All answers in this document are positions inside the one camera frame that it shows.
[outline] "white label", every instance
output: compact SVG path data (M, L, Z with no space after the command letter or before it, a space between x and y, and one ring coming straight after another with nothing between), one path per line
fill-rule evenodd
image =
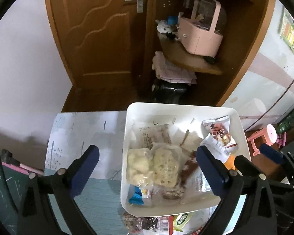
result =
M162 231L162 232L169 232L169 221L168 220L162 220L161 221L160 231Z
M210 208L210 214L209 214L209 219L212 216L212 214L214 213L214 211L216 210L217 206L211 207Z
M195 179L196 192L202 191L202 172L200 172Z

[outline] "table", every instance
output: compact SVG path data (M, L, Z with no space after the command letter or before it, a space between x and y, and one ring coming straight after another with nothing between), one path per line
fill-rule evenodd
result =
M127 235L120 203L122 146L126 111L60 113L56 116L48 142L45 175L68 168L89 145L100 150L99 162L81 195L74 198L81 212L98 235ZM60 228L70 234L54 195L50 203ZM245 196L228 225L231 231L240 215Z

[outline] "folded cloth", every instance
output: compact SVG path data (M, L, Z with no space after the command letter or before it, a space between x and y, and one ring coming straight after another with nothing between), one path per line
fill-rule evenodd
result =
M156 77L170 83L196 84L196 74L193 71L175 66L165 59L162 52L156 52L152 59Z

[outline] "white plastic basket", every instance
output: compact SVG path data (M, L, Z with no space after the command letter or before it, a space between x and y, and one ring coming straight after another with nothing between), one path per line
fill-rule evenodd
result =
M244 155L250 160L249 149L242 127L240 118L236 110L223 107L205 107L174 105L161 103L132 103L126 114L124 143L123 143L123 163L121 180L121 204L130 214L137 217L160 217L177 215L180 213L192 212L203 208L209 208L219 203L220 198L211 191L202 194L197 202L188 204L179 204L173 206L153 206L146 207L140 205L130 205L128 199L130 184L126 180L127 154L130 142L133 140L132 126L135 123L141 123L144 126L153 124L174 124L175 132L170 132L173 144L182 142L186 130L196 131L198 136L205 138L208 135L207 130L202 125L202 121L210 118L218 118L230 115L230 133L238 144L238 150L235 155Z

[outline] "dark floor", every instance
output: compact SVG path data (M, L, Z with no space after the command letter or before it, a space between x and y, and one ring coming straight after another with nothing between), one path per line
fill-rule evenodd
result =
M72 88L62 112L127 110L133 102L142 101L132 89L74 89Z

